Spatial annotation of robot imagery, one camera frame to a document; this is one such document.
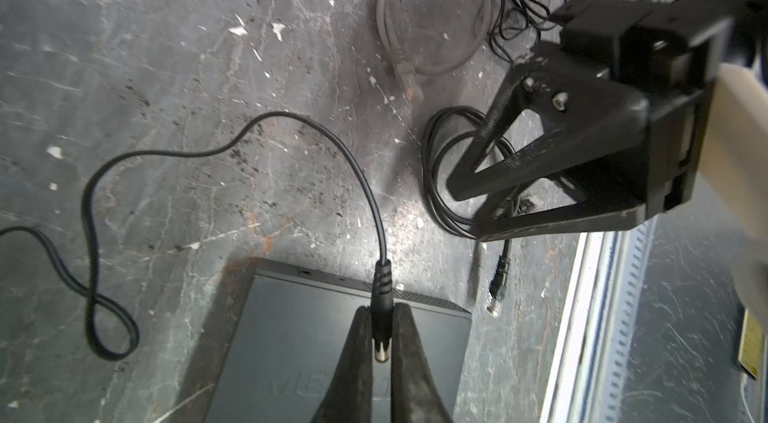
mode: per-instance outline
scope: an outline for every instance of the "table surface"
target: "table surface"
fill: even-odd
[[[479,0],[391,2],[417,60],[445,60],[472,38]],[[411,105],[382,52],[374,0],[0,5],[0,226],[41,227],[83,279],[78,200],[101,162],[132,149],[211,148],[258,113],[301,112],[335,132],[370,180],[396,283],[474,314],[456,421],[538,418],[577,237],[515,240],[508,299],[493,318],[483,307],[501,243],[448,236],[418,189],[427,119],[446,106],[487,108],[504,75],[487,47],[454,73],[421,78],[426,99]],[[242,35],[228,30],[239,19]],[[510,51],[523,54],[531,42],[525,35]],[[533,119],[516,123],[513,143],[537,130]],[[546,186],[532,198],[558,202]],[[377,258],[346,163],[291,121],[264,122],[222,156],[121,164],[99,186],[95,216],[101,292],[135,316],[140,346],[118,363],[94,357],[83,299],[28,236],[6,236],[3,421],[158,421],[169,411],[163,421],[202,421],[254,271],[248,257],[365,280]],[[124,344],[109,315],[99,314],[98,327],[111,348]]]

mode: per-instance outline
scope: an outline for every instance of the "thin black wire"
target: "thin black wire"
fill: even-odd
[[[440,196],[437,187],[438,172],[442,160],[448,151],[461,141],[475,136],[474,131],[463,132],[437,148],[439,131],[454,116],[463,118],[475,128],[479,128],[485,119],[485,114],[475,108],[470,106],[454,106],[438,111],[427,122],[424,135],[422,136],[422,193],[424,194],[427,210],[439,226],[452,235],[475,239],[475,236],[466,229],[466,226],[472,225],[472,220],[450,209],[442,196]],[[504,138],[496,142],[496,149],[504,158],[508,158],[514,153],[512,144]],[[514,215],[517,214],[518,210],[519,198],[515,198],[512,208],[510,208],[508,213]],[[510,242],[505,240],[504,249],[502,250],[503,257],[508,257],[509,248]]]
[[[557,26],[549,21],[550,15],[549,7],[539,0],[499,0],[498,13],[488,32],[488,47],[494,55],[512,64],[512,55],[504,48],[503,42],[513,40],[526,30],[533,30],[535,43],[538,43],[542,32]]]
[[[83,188],[83,196],[82,196],[81,205],[80,205],[83,231],[85,233],[85,241],[88,246],[88,257],[91,262],[88,286],[83,285],[82,283],[77,281],[74,278],[74,276],[72,276],[72,274],[67,269],[67,266],[64,264],[64,261],[62,260],[61,255],[58,254],[58,251],[56,250],[56,247],[53,244],[53,242],[48,238],[48,236],[45,236],[43,232],[41,232],[40,230],[36,228],[31,228],[28,226],[11,226],[3,230],[0,230],[0,236],[19,231],[19,232],[25,232],[34,236],[40,242],[40,244],[43,246],[43,249],[48,254],[48,258],[51,260],[51,263],[54,266],[54,270],[56,271],[56,274],[59,276],[59,278],[62,279],[62,281],[64,282],[65,285],[67,285],[68,288],[70,288],[75,293],[78,293],[79,295],[84,296],[87,299],[86,310],[85,310],[85,335],[86,335],[86,339],[88,340],[88,344],[91,346],[91,350],[93,350],[93,352],[96,353],[96,355],[98,355],[102,359],[106,359],[110,361],[121,360],[129,356],[130,353],[132,353],[138,346],[139,327],[136,324],[133,317],[130,315],[130,313],[128,313],[128,311],[123,306],[121,306],[119,303],[116,303],[114,300],[111,300],[110,298],[103,296],[101,293],[98,292],[98,274],[99,274],[99,265],[101,263],[101,258],[99,256],[98,239],[96,236],[96,228],[94,225],[92,206],[93,206],[94,191],[96,189],[96,186],[98,185],[99,180],[115,165],[117,165],[121,161],[124,161],[125,159],[133,158],[135,156],[172,156],[176,158],[204,158],[206,156],[214,156],[214,155],[221,154],[222,152],[225,152],[227,149],[232,148],[240,140],[242,140],[243,137],[257,123],[274,116],[282,116],[285,118],[290,118],[292,120],[300,121],[306,124],[307,126],[311,126],[313,129],[315,129],[316,131],[320,132],[323,136],[328,138],[336,146],[336,148],[339,149],[339,151],[344,156],[346,161],[350,164],[350,167],[352,168],[352,171],[355,173],[355,176],[360,182],[360,187],[362,188],[362,192],[365,193],[366,199],[368,200],[368,204],[370,205],[370,208],[371,208],[373,222],[376,225],[376,234],[379,237],[379,262],[377,264],[383,265],[386,262],[386,234],[384,233],[384,224],[382,222],[381,214],[379,213],[379,207],[378,205],[376,205],[376,199],[373,197],[373,192],[371,191],[371,187],[369,186],[365,175],[363,175],[362,170],[360,169],[360,166],[357,164],[357,161],[355,161],[354,156],[352,156],[352,154],[350,153],[350,150],[347,149],[346,146],[344,146],[344,143],[336,135],[334,135],[330,130],[327,130],[324,126],[320,125],[318,122],[314,122],[309,118],[305,118],[304,116],[297,115],[292,112],[286,112],[286,111],[266,112],[262,115],[255,117],[253,120],[249,121],[245,125],[243,130],[240,130],[240,132],[237,133],[237,135],[233,140],[229,141],[224,146],[220,146],[218,148],[208,149],[206,151],[200,151],[200,152],[170,151],[165,149],[142,149],[139,151],[126,152],[122,155],[116,156],[115,158],[112,158],[106,163],[104,163],[99,169],[97,169],[96,172],[93,174],[93,176],[91,176],[91,178],[88,180],[88,183],[86,183],[85,188]],[[123,324],[123,326],[126,328],[126,330],[128,330],[128,338],[129,338],[128,350],[123,352],[114,352],[108,349],[106,346],[104,346],[104,344],[101,342],[101,339],[99,338],[98,333],[96,332],[96,324],[95,324],[97,305],[100,305],[101,307],[107,309],[110,313],[115,315]]]

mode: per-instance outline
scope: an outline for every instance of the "coiled gray ethernet cable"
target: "coiled gray ethernet cable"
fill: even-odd
[[[449,63],[436,66],[416,65],[405,53],[395,34],[392,15],[389,13],[387,0],[376,1],[376,26],[379,29],[379,37],[382,40],[389,60],[395,70],[400,87],[406,94],[409,102],[418,102],[424,98],[424,93],[416,80],[416,74],[434,76],[453,71],[469,61],[475,51],[482,45],[486,33],[491,24],[491,0],[482,0],[482,19],[480,30],[472,44],[461,56]]]

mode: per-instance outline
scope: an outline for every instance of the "screw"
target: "screw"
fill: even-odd
[[[568,93],[561,91],[552,96],[552,104],[557,111],[565,111],[565,103],[568,102]]]
[[[535,83],[536,83],[536,82],[535,82],[535,81],[533,81],[533,78],[531,78],[530,76],[526,76],[526,77],[523,79],[523,83],[522,83],[522,85],[523,85],[523,90],[525,90],[525,92],[526,92],[526,93],[528,93],[528,94],[531,94],[531,93],[533,92],[533,85],[534,85]]]

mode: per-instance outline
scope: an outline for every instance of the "yellow label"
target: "yellow label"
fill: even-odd
[[[753,378],[757,378],[763,368],[763,329],[748,309],[744,310],[744,323],[741,326],[739,363]]]

